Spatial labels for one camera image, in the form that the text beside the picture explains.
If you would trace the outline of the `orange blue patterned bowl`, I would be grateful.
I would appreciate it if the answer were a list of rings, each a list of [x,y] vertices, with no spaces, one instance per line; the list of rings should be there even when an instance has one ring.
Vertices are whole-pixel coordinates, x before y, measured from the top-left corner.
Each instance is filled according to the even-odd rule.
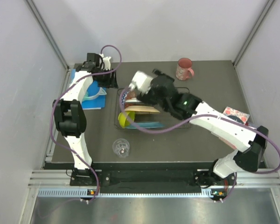
[[[119,97],[120,103],[123,105],[124,108],[127,108],[133,104],[125,104],[126,99],[136,98],[136,92],[135,91],[126,91],[122,97]]]

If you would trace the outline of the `pink mug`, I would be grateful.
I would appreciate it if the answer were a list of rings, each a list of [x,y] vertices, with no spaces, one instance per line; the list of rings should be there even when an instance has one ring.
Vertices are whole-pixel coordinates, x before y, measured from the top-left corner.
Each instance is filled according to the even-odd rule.
[[[175,76],[181,81],[192,78],[195,73],[192,69],[193,62],[188,58],[181,58],[178,60]]]

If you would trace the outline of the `peach bird plate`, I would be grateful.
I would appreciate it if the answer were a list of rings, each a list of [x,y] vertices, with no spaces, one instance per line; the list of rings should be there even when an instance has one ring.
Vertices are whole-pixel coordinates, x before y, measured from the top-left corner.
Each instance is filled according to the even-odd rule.
[[[136,114],[158,114],[160,113],[159,110],[157,110],[154,107],[151,106],[142,106],[142,105],[132,105],[125,109],[125,111],[132,111]]]

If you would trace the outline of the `watermelon pattern plate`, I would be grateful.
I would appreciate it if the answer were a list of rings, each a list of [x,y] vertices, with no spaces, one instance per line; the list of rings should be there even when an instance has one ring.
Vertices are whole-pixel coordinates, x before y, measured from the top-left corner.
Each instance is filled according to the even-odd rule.
[[[126,99],[125,104],[140,104],[142,103],[140,100],[137,98],[131,98],[131,99]]]

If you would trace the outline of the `teal scalloped plate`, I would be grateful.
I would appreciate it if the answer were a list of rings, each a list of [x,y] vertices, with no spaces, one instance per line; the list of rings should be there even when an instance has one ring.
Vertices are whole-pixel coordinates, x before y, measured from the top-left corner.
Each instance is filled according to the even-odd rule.
[[[145,129],[155,129],[155,128],[165,127],[160,122],[137,122],[136,124],[139,125],[141,128],[145,128]],[[137,129],[137,128],[130,124],[126,126],[125,129]]]

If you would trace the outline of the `lime green bowl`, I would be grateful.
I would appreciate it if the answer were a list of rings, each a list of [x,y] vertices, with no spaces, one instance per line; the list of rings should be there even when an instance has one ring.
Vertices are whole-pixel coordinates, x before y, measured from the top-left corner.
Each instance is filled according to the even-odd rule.
[[[122,128],[126,128],[127,126],[130,125],[130,122],[127,119],[127,117],[129,117],[132,121],[134,121],[134,119],[135,119],[135,111],[126,111],[126,115],[121,112],[118,115],[118,122],[119,122],[119,125]]]

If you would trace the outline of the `clear drinking glass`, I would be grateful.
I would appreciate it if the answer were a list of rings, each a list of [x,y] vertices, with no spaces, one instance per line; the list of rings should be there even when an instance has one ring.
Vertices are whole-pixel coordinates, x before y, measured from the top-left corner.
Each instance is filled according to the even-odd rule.
[[[113,152],[120,158],[126,158],[130,152],[130,144],[126,139],[117,139],[112,145]]]

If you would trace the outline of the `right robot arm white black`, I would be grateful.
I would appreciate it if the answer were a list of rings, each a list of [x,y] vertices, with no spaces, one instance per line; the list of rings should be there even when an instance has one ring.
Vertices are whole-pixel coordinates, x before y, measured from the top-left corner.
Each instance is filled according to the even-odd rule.
[[[137,89],[137,99],[148,105],[158,105],[178,120],[192,118],[189,123],[205,128],[234,148],[234,152],[216,159],[204,176],[203,185],[220,184],[232,173],[244,170],[257,172],[267,141],[268,129],[264,126],[248,129],[210,107],[191,93],[181,93],[174,86],[174,79],[153,71],[156,77],[137,71],[129,85]]]

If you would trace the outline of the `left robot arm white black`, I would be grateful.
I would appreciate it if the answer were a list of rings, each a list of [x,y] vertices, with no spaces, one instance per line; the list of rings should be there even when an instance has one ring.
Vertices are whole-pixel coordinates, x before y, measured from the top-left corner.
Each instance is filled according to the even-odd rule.
[[[72,179],[86,185],[98,183],[98,176],[92,168],[85,130],[87,119],[82,102],[87,97],[88,88],[96,82],[101,89],[117,88],[116,70],[111,68],[112,58],[103,53],[88,53],[86,61],[74,69],[68,89],[53,102],[51,123],[68,143],[74,159]]]

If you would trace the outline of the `teal cat ear headphones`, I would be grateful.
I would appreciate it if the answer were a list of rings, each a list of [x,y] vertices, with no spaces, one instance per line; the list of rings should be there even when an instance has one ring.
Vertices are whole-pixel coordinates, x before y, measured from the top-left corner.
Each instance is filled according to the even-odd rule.
[[[95,100],[100,96],[105,96],[107,95],[106,91],[104,90],[104,88],[99,87],[98,91],[96,92],[96,94],[90,95],[88,91],[86,91],[84,97],[83,97],[83,101],[91,101],[91,100]]]

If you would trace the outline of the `Little Women book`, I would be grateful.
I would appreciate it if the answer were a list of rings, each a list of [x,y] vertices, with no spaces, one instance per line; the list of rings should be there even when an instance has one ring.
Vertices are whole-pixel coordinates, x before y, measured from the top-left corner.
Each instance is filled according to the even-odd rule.
[[[230,119],[244,124],[244,125],[248,125],[248,119],[250,117],[249,114],[238,111],[236,109],[233,109],[231,107],[226,107],[225,110],[223,111],[223,115],[229,117]]]

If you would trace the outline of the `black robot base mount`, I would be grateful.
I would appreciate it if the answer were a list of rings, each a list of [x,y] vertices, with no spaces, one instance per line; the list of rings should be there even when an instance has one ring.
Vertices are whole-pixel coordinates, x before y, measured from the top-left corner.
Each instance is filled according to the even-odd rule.
[[[234,184],[233,174],[222,179],[211,172],[212,166],[211,162],[95,162],[98,183],[71,177],[70,186],[99,186],[101,193],[198,193],[201,188]]]

